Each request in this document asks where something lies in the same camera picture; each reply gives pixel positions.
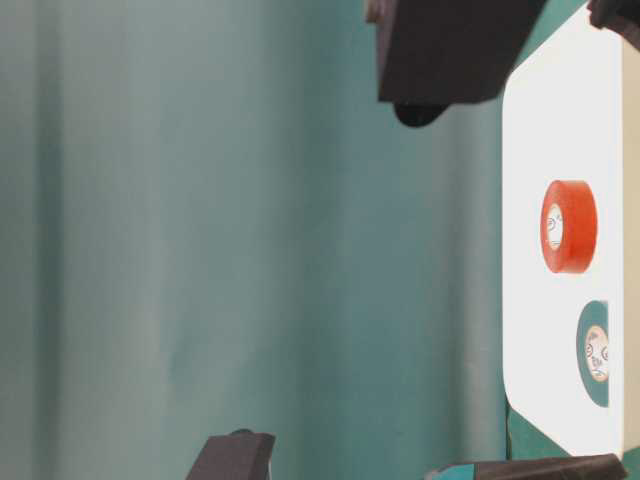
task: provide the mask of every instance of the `black object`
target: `black object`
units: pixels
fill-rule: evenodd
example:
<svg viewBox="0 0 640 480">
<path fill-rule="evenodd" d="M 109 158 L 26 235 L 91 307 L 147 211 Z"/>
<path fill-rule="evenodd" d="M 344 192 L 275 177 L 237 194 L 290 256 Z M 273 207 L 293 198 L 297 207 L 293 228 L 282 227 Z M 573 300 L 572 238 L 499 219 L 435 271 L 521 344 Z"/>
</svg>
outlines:
<svg viewBox="0 0 640 480">
<path fill-rule="evenodd" d="M 275 441 L 246 429 L 209 437 L 187 480 L 265 480 Z"/>
<path fill-rule="evenodd" d="M 378 98 L 422 126 L 500 93 L 546 0 L 375 1 Z"/>
<path fill-rule="evenodd" d="M 640 50 L 640 0 L 591 0 L 591 25 L 622 35 Z"/>
<path fill-rule="evenodd" d="M 396 103 L 393 109 L 396 117 L 407 127 L 418 128 L 429 125 L 438 118 L 449 105 L 404 105 Z"/>
<path fill-rule="evenodd" d="M 425 480 L 437 480 L 446 470 L 433 472 Z M 474 464 L 474 480 L 621 480 L 627 472 L 615 455 L 543 458 Z"/>
</svg>

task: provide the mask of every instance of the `teal backdrop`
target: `teal backdrop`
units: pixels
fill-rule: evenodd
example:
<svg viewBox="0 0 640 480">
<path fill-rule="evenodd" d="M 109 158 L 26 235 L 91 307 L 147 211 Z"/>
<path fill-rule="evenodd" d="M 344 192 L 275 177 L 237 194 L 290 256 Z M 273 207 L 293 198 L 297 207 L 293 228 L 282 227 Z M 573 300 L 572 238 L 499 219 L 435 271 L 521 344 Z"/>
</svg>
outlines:
<svg viewBox="0 0 640 480">
<path fill-rule="evenodd" d="M 373 48 L 360 1 L 0 4 L 2 478 L 504 458 L 500 102 L 403 128 Z"/>
</svg>

